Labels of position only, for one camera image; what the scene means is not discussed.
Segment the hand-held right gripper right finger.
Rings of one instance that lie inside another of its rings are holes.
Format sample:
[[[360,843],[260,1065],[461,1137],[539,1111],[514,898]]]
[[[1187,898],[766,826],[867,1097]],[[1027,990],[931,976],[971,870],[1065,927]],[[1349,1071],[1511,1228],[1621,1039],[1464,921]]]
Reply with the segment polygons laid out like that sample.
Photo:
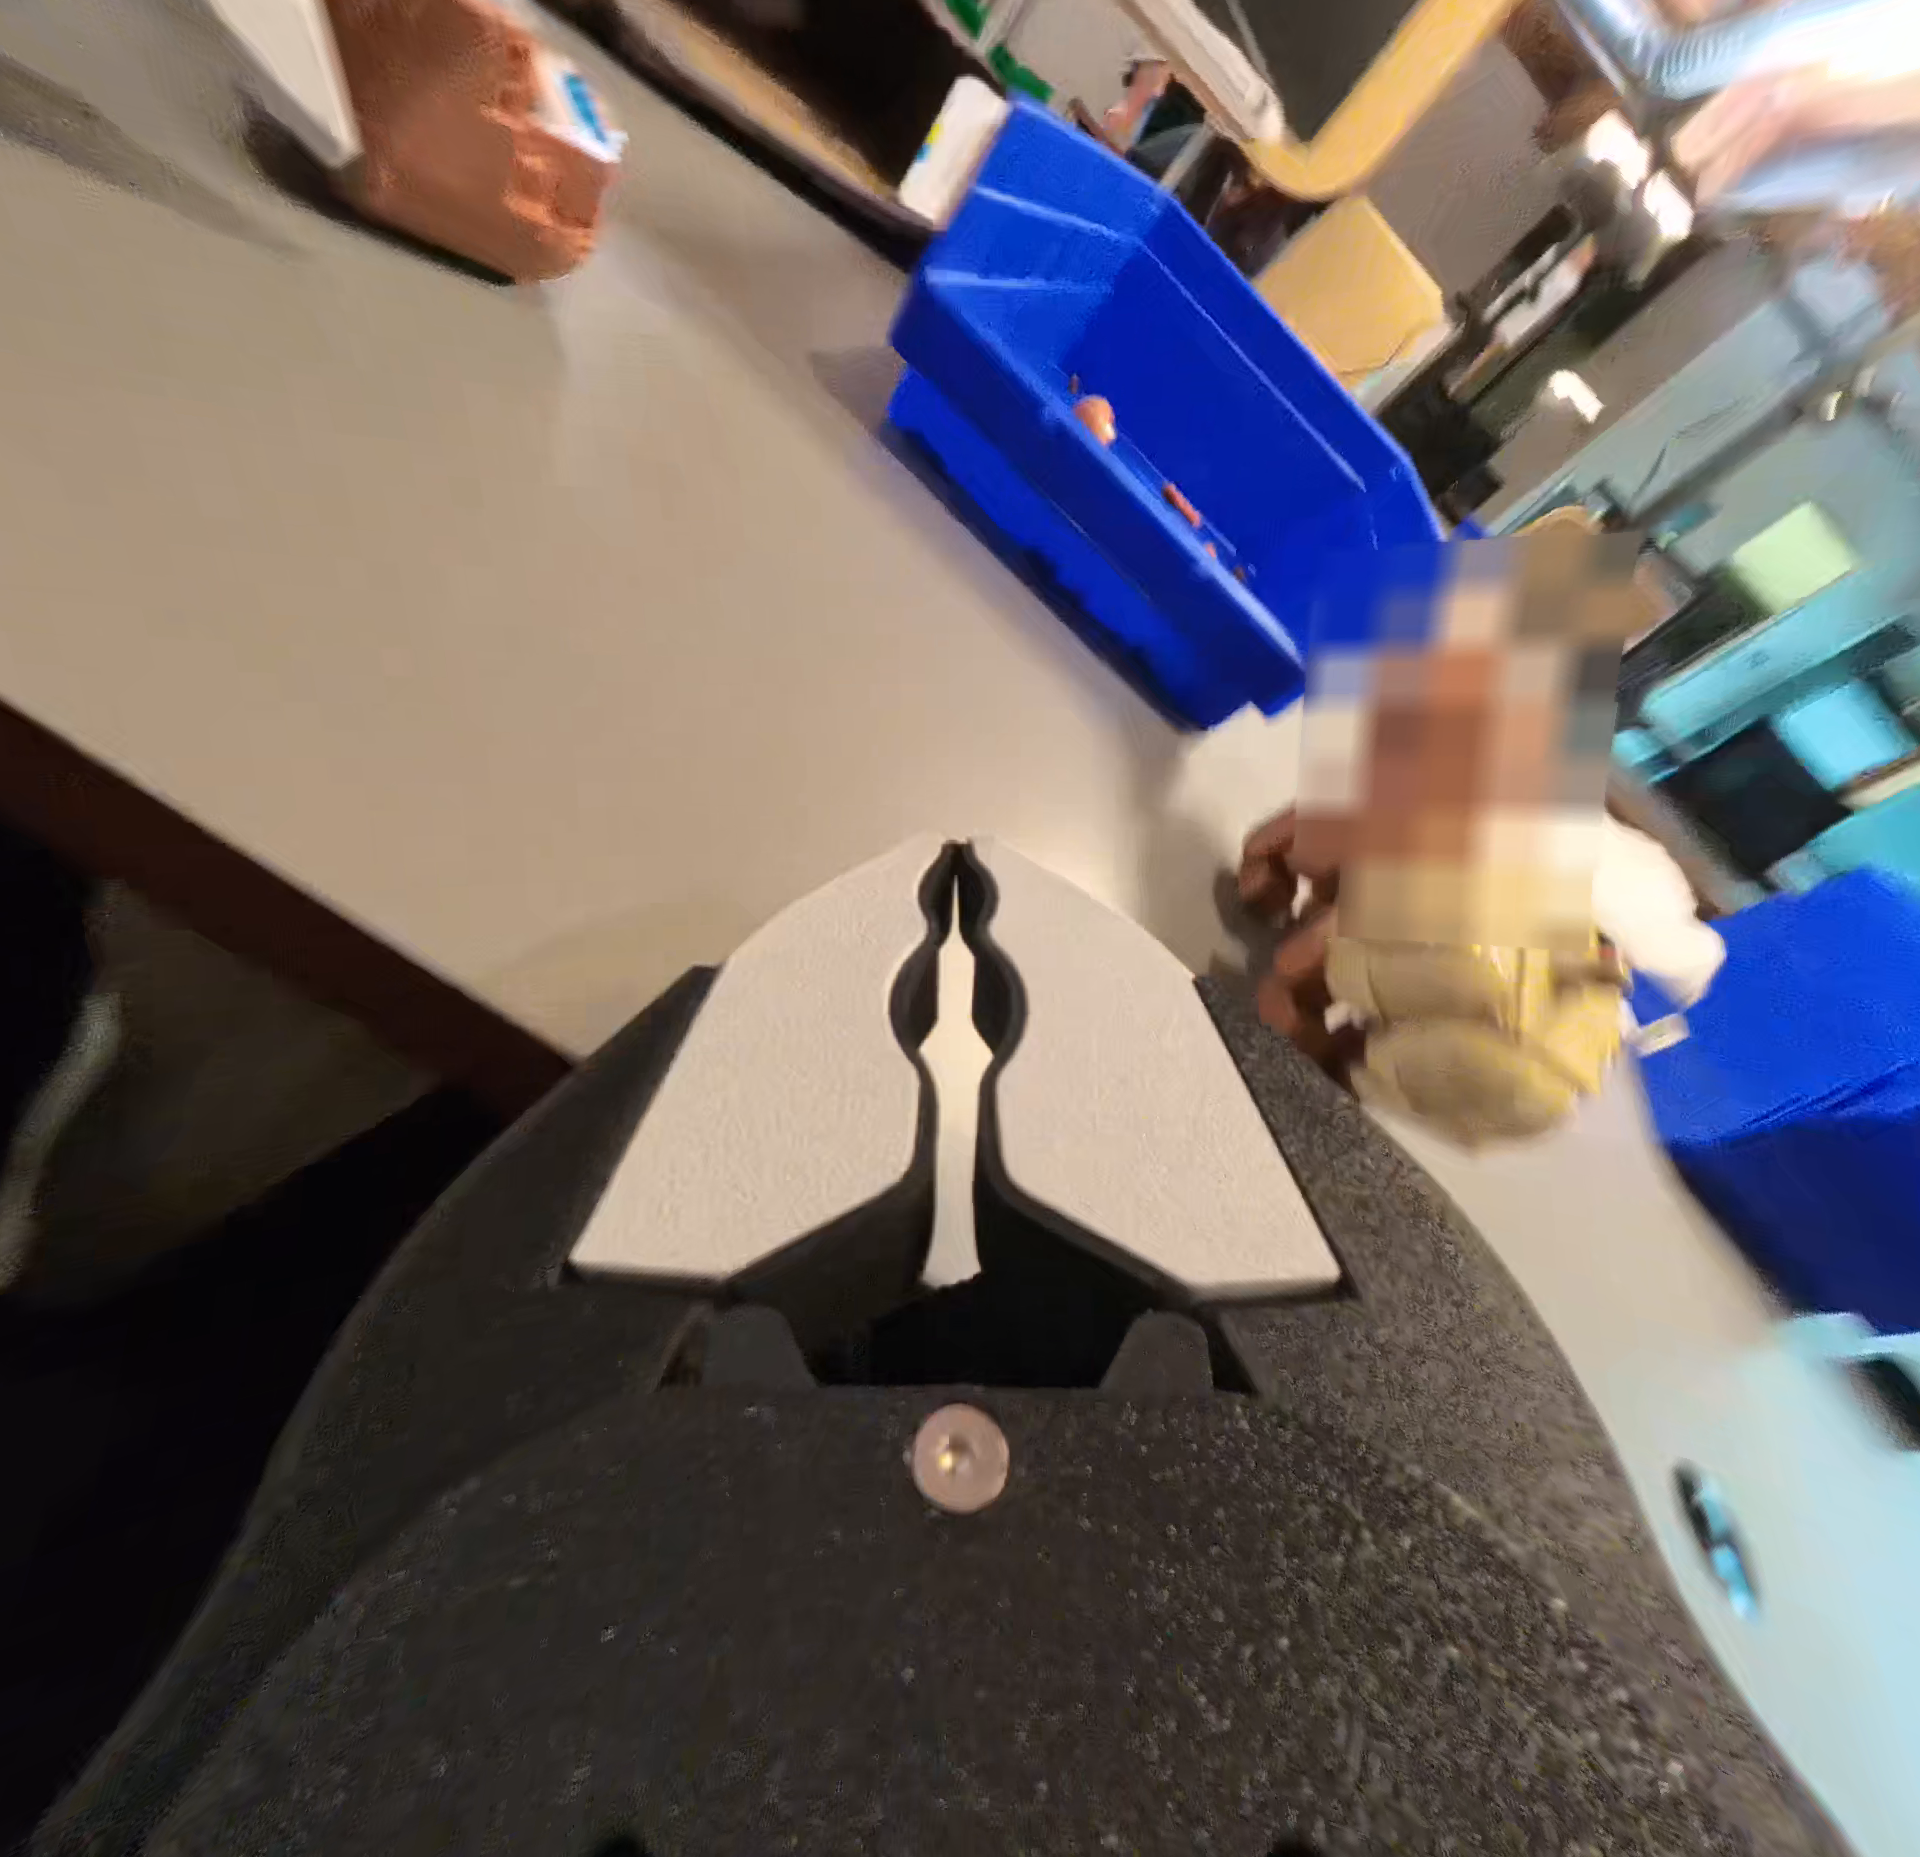
[[[957,859],[974,1027],[979,1268],[1054,1247],[1184,1308],[1312,1297],[1341,1268],[1192,973],[1003,840]]]

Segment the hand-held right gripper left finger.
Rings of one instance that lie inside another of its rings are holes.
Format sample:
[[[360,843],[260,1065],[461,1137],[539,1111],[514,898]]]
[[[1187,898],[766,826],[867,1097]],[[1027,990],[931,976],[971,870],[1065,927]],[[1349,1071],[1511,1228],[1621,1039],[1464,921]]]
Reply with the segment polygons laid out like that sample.
[[[569,1247],[575,1273],[771,1308],[889,1308],[917,1288],[950,883],[950,842],[911,836],[741,941]]]

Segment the blue plastic bin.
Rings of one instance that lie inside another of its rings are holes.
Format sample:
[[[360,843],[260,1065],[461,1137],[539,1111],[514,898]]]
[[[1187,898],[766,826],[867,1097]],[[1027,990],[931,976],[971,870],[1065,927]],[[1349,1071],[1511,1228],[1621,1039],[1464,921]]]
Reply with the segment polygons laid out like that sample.
[[[1015,104],[893,325],[887,427],[1168,722],[1299,701],[1445,573],[1404,453],[1188,211]]]

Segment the colourful toy brick model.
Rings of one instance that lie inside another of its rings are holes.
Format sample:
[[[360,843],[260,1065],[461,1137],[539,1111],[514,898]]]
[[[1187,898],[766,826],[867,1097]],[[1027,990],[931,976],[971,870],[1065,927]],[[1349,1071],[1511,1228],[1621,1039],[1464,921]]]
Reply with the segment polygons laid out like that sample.
[[[329,179],[380,230],[514,284],[594,249],[623,135],[531,0],[320,0],[358,128]]]

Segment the stack of blue bins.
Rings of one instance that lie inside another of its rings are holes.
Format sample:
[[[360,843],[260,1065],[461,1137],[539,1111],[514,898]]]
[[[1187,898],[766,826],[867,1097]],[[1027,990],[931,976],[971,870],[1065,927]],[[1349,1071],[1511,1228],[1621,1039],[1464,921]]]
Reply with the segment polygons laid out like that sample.
[[[1628,995],[1639,1027],[1686,1026],[1637,1056],[1668,1160],[1792,1310],[1915,1332],[1915,885],[1846,870],[1711,932],[1695,1003],[1651,973]]]

